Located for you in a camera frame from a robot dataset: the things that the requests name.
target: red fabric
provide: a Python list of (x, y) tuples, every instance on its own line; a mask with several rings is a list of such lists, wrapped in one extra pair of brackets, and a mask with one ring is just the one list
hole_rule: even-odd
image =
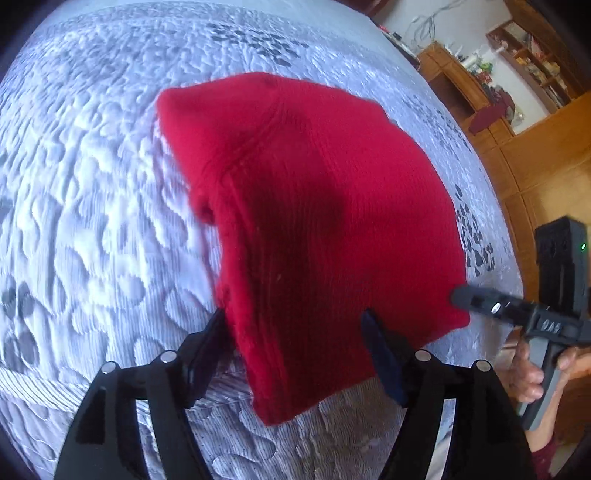
[(382, 108), (263, 73), (163, 92), (160, 127), (222, 243), (217, 285), (266, 424), (374, 374), (371, 306), (416, 346), (468, 324), (450, 196)]
[(552, 458), (554, 458), (554, 455), (556, 454), (556, 447), (556, 440), (552, 437), (552, 440), (550, 440), (548, 445), (531, 454), (534, 460), (535, 474), (538, 480), (551, 480), (552, 475), (550, 475), (549, 470)]

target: gray floral pattern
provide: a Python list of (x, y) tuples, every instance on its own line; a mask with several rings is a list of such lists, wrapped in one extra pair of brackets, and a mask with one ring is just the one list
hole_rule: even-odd
[(486, 242), (480, 228), (478, 218), (472, 213), (464, 199), (462, 189), (456, 185), (456, 198), (459, 200), (459, 207), (456, 208), (456, 221), (462, 247), (466, 255), (466, 268), (474, 268), (474, 273), (480, 277), (486, 270), (491, 272), (495, 269), (495, 249), (492, 243)]
[(258, 54), (271, 58), (278, 65), (291, 67), (294, 59), (299, 59), (298, 50), (309, 48), (307, 43), (285, 38), (283, 35), (263, 32), (252, 28), (238, 28), (224, 23), (208, 23), (209, 38), (230, 45), (244, 44), (253, 48)]

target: white quilted bedspread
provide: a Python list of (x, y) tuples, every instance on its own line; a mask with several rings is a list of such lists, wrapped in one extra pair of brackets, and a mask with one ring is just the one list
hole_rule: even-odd
[[(0, 422), (43, 479), (105, 361), (146, 364), (201, 330), (214, 310), (216, 231), (190, 211), (154, 101), (169, 86), (250, 71), (379, 102), (453, 198), (469, 280), (521, 293), (480, 161), (402, 57), (206, 2), (127, 5), (43, 26), (0, 85)], [(470, 365), (491, 359), (505, 334), (473, 317), (428, 348)], [(402, 419), (375, 380), (277, 427), (262, 425), (250, 396), (235, 358), (189, 412), (217, 479), (373, 480)], [(147, 413), (139, 403), (151, 476), (163, 479)]]

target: wooden shelf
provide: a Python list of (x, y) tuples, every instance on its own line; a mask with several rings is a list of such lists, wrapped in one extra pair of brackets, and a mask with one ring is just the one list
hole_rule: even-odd
[[(543, 63), (544, 61), (555, 61), (554, 55), (552, 53), (548, 53), (543, 60), (540, 60), (513, 35), (505, 30), (505, 25), (507, 24), (503, 24), (499, 28), (494, 29), (492, 32), (486, 35), (492, 47), (495, 49), (501, 48), (502, 45), (499, 43), (499, 40), (506, 41), (507, 45), (509, 45), (509, 47), (513, 50), (515, 50), (516, 46), (521, 46), (521, 48), (519, 48), (513, 54), (506, 50), (502, 50), (499, 54), (513, 67), (519, 76), (525, 80), (534, 94), (542, 101), (549, 113), (555, 113), (559, 108), (562, 108), (562, 105), (557, 105), (553, 98), (548, 94), (546, 89), (550, 87), (556, 92), (557, 97), (562, 100), (565, 105), (570, 103), (570, 101), (577, 96), (577, 92), (575, 92), (572, 88), (572, 83), (569, 81), (570, 78), (568, 75), (565, 75), (565, 72), (562, 68), (560, 69), (559, 75), (567, 86), (567, 89), (565, 90), (558, 83), (556, 75), (552, 75)], [(528, 59), (531, 64), (540, 70), (540, 72), (546, 77), (546, 80), (540, 82), (528, 71), (525, 66), (519, 63), (518, 59)]]

